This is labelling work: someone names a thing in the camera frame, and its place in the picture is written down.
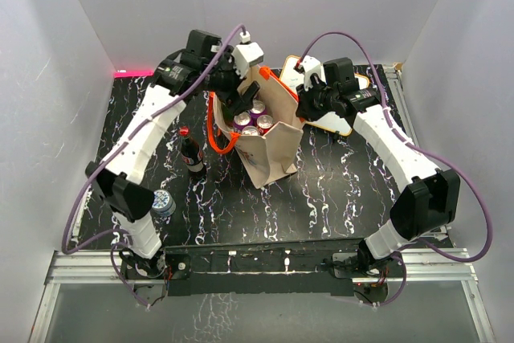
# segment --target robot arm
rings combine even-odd
[[[296,115],[318,120],[333,111],[346,118],[384,161],[401,191],[390,220],[359,244],[357,258],[348,262],[350,267],[368,271],[417,237],[454,220],[458,174],[452,169],[440,170],[394,135],[393,130],[397,130],[411,142],[394,120],[393,128],[388,126],[379,94],[372,88],[359,90],[350,59],[321,65],[306,56],[297,71],[304,73],[304,84],[297,88],[300,102]]]
[[[216,92],[234,114],[251,107],[259,85],[253,83],[242,95],[239,95],[237,87],[249,68],[263,60],[263,51],[257,43],[250,41],[248,32],[242,33],[240,39],[241,43],[235,48],[228,47],[197,89]],[[128,145],[93,182],[94,191],[109,204],[121,228],[130,234],[131,249],[123,250],[120,257],[143,276],[158,276],[163,268],[164,256],[150,215],[153,192],[140,184],[157,145],[192,96],[155,118],[152,118],[152,114],[177,100],[191,86],[218,52],[220,45],[218,36],[194,30],[190,32],[185,49],[169,55],[159,64],[154,74],[154,84],[147,88],[128,128],[102,161],[109,158],[121,144],[128,142]],[[179,55],[181,59],[177,62],[175,59]],[[145,120],[149,120],[149,123],[133,135],[134,129]],[[90,162],[86,174],[90,176],[97,167],[98,164]]]

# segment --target white wall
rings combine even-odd
[[[27,341],[112,64],[77,0],[0,0],[0,341]]]
[[[361,38],[380,62],[403,61],[437,0],[80,0],[118,69],[154,69],[185,45],[193,28],[219,35],[244,22],[278,67],[320,32],[344,29]],[[320,59],[361,53],[342,39],[313,50]]]
[[[439,0],[404,66],[404,89],[421,145],[450,158],[478,184],[495,239],[475,264],[498,342],[514,325],[514,0]],[[483,215],[463,188],[452,238],[475,254]]]

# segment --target soda can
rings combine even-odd
[[[247,126],[241,131],[244,136],[258,136],[259,130],[255,126]]]
[[[241,133],[241,131],[247,126],[251,126],[251,117],[247,112],[242,112],[238,116],[234,117],[234,131]]]
[[[177,204],[167,190],[159,189],[153,192],[152,210],[156,214],[166,218],[171,216],[175,209],[177,209]]]
[[[254,100],[254,107],[250,109],[249,113],[253,120],[257,120],[260,116],[267,114],[266,105],[260,100]]]
[[[257,118],[257,129],[259,130],[259,134],[261,136],[269,132],[272,126],[273,118],[270,116],[260,116]]]

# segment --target table surface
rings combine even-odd
[[[402,125],[381,65],[377,71],[392,114]],[[355,72],[368,76],[376,87],[369,67],[356,66]],[[115,80],[97,161],[129,125],[149,81],[145,77]],[[206,95],[198,96],[171,124],[141,183],[151,190],[168,190],[177,203],[170,218],[153,217],[165,246],[363,238],[389,218],[398,188],[359,134],[334,141],[331,133],[306,125],[296,154],[298,172],[256,189],[235,151],[219,156],[209,147],[206,102]],[[178,129],[183,125],[190,127],[206,155],[207,179],[200,182],[190,179],[178,154]],[[95,194],[89,194],[78,240],[113,227],[118,227],[116,217]],[[111,242],[105,237],[89,248],[109,249]]]

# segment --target purple cable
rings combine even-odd
[[[368,63],[370,65],[370,67],[371,67],[371,71],[373,72],[373,76],[375,77],[375,80],[377,81],[377,86],[378,86],[378,91],[380,92],[381,106],[382,106],[382,109],[383,109],[382,111],[384,113],[385,121],[387,122],[388,126],[392,129],[392,132],[394,133],[394,135],[400,141],[406,142],[407,138],[404,138],[404,136],[402,134],[400,134],[398,132],[398,130],[393,128],[393,121],[392,121],[391,115],[389,114],[389,110],[388,110],[387,103],[386,103],[386,90],[384,89],[384,86],[382,85],[382,83],[380,81],[380,78],[378,77],[377,70],[375,69],[375,65],[373,64],[371,58],[369,57],[368,52],[363,48],[361,43],[356,38],[354,38],[352,35],[347,34],[345,32],[342,32],[342,31],[330,31],[330,32],[325,32],[324,34],[321,34],[321,35],[317,36],[307,46],[307,48],[305,49],[305,51],[302,54],[301,58],[299,59],[299,62],[304,60],[304,57],[306,56],[308,51],[311,49],[311,47],[314,45],[314,43],[316,43],[318,40],[320,40],[320,38],[322,38],[322,37],[324,37],[326,35],[343,35],[346,38],[350,38],[352,41],[355,42],[356,45],[359,46],[359,48],[361,49],[362,53],[364,54],[364,56],[368,60]],[[434,251],[436,251],[440,255],[446,257],[447,259],[458,261],[460,263],[473,263],[473,262],[475,262],[475,261],[477,261],[479,259],[482,259],[487,254],[487,252],[489,251],[489,248],[491,247],[491,244],[492,244],[492,233],[493,232],[492,232],[492,218],[491,218],[491,214],[489,212],[489,209],[487,208],[487,205],[486,205],[485,201],[483,200],[482,194],[480,194],[480,192],[478,190],[478,187],[473,183],[473,181],[457,165],[455,165],[452,162],[448,161],[446,158],[438,156],[437,154],[433,154],[432,152],[430,152],[428,150],[423,150],[423,149],[419,148],[418,146],[416,146],[414,144],[411,144],[409,142],[406,142],[406,146],[408,148],[411,148],[412,150],[415,150],[415,151],[421,153],[421,154],[425,154],[427,157],[434,158],[435,160],[440,161],[443,164],[445,164],[446,166],[452,168],[469,185],[471,191],[473,192],[473,194],[475,195],[476,199],[478,200],[478,202],[480,204],[480,207],[482,208],[483,216],[484,216],[485,224],[486,224],[486,228],[487,228],[487,237],[486,237],[485,244],[483,245],[482,250],[478,254],[476,254],[475,256],[468,257],[468,258],[462,258],[462,257],[457,257],[457,256],[450,255],[449,253],[446,253],[445,251],[441,251],[434,244],[429,243],[428,241],[426,241],[424,239],[419,239],[419,241],[421,241],[422,243],[425,243],[428,247],[430,247],[431,249],[433,249]]]
[[[400,288],[396,291],[396,293],[394,295],[391,296],[390,299],[385,300],[383,303],[377,303],[378,306],[388,305],[388,304],[391,304],[393,301],[395,301],[400,296],[400,294],[403,291],[403,288],[405,288],[405,286],[407,284],[407,268],[405,266],[405,263],[403,262],[402,257],[400,255],[392,255],[391,259],[398,261],[398,263],[402,266],[402,273],[403,273],[403,275],[402,275],[402,283],[400,284]],[[330,296],[330,298],[334,299],[334,300],[337,300],[337,301],[342,301],[342,302],[345,302],[345,303],[360,304],[360,302],[356,302],[355,300],[350,300],[350,299],[345,299],[345,298],[338,298],[338,297],[332,297],[332,296]],[[373,303],[366,303],[366,302],[363,301],[362,304],[374,307]]]
[[[148,301],[146,301],[145,299],[143,299],[141,296],[137,295],[136,291],[134,291],[134,289],[132,288],[132,285],[127,283],[127,280],[125,280],[123,275],[121,275],[120,270],[116,266],[116,261],[114,261],[114,251],[116,250],[117,247],[128,248],[129,245],[127,245],[126,243],[115,243],[112,245],[112,247],[111,247],[111,264],[112,264],[112,267],[114,268],[114,271],[120,278],[121,283],[123,283],[123,285],[133,294],[133,296],[136,298],[136,300],[139,301],[141,304],[143,304],[146,308],[150,308],[150,303]]]
[[[152,119],[156,118],[157,116],[161,115],[163,112],[165,112],[166,110],[169,110],[170,108],[172,108],[174,105],[176,105],[178,102],[180,102],[181,100],[184,100],[184,98],[186,98],[191,92],[193,92],[193,90],[195,88],[197,88],[200,83],[206,78],[206,76],[210,73],[210,71],[213,69],[213,67],[216,65],[216,63],[219,61],[219,59],[221,58],[221,56],[223,55],[223,52],[226,50],[226,47],[228,46],[228,43],[232,40],[232,38],[235,37],[235,35],[238,33],[239,30],[242,30],[244,34],[247,33],[247,29],[246,27],[243,25],[243,24],[239,24],[234,30],[232,30],[232,32],[226,37],[226,40],[222,43],[222,46],[219,48],[219,51],[216,53],[216,55],[214,56],[214,58],[209,62],[209,64],[207,65],[207,67],[205,68],[205,70],[202,72],[202,74],[193,82],[193,84],[184,92],[182,93],[177,99],[173,100],[172,102],[170,102],[169,104],[167,104],[166,106],[164,106],[163,108],[160,108],[159,110],[157,110],[154,114],[152,114]],[[150,120],[143,120],[135,129],[133,132],[131,132],[129,135],[128,135],[128,140],[132,140],[137,133],[139,133],[139,131],[146,125],[150,122]],[[67,245],[69,244],[70,242],[70,232],[71,232],[71,225],[73,224],[73,222],[75,221],[75,217],[77,215],[77,210],[79,209],[79,205],[80,205],[80,201],[82,200],[82,197],[86,194],[86,191],[88,190],[88,187],[92,184],[92,182],[95,180],[95,178],[98,176],[98,174],[105,169],[105,166],[107,166],[107,164],[109,162],[111,162],[118,154],[120,154],[123,149],[125,149],[127,147],[129,143],[128,142],[124,142],[120,145],[120,147],[112,152],[112,154],[103,162],[101,162],[99,165],[98,165],[98,168],[96,168],[96,170],[91,174],[91,176],[89,176],[89,178],[86,180],[86,182],[84,183],[84,185],[82,186],[82,188],[80,188],[80,191],[79,193],[77,194],[77,197],[75,198],[75,201],[73,202],[73,205],[71,207],[71,211],[70,211],[70,214],[67,218],[67,221],[66,221],[66,226],[64,227],[64,232],[63,232],[63,239],[62,239],[62,242],[61,242],[61,249],[63,251],[63,253],[65,255],[71,255],[77,251],[80,251],[82,248],[86,247],[87,245],[91,244],[92,242],[98,240],[98,239],[101,239],[102,237],[104,237],[105,235],[110,235],[112,233],[120,233],[121,235],[126,235],[128,234],[128,232],[126,230],[123,230],[123,229],[109,229],[109,230],[106,230],[106,231],[103,231],[103,232],[100,232],[98,235],[94,235],[93,237],[91,237],[90,239],[84,241],[83,243],[81,243],[80,245],[74,247],[73,249],[70,249],[68,250],[67,249]],[[139,297],[135,292],[134,290],[132,289],[132,287],[130,286],[130,284],[127,283],[127,281],[123,278],[123,276],[121,275],[120,273],[120,270],[118,269],[118,267],[116,266],[116,263],[114,261],[114,250],[116,249],[116,247],[119,247],[119,246],[122,246],[122,247],[127,247],[127,244],[125,243],[115,243],[113,246],[112,246],[112,249],[111,249],[111,263],[112,263],[112,266],[116,272],[116,274],[118,275],[118,277],[120,278],[120,280],[123,282],[123,284],[129,289],[130,292],[133,293],[134,297],[142,304],[146,305],[147,307],[149,306],[149,303],[142,299],[141,297]]]

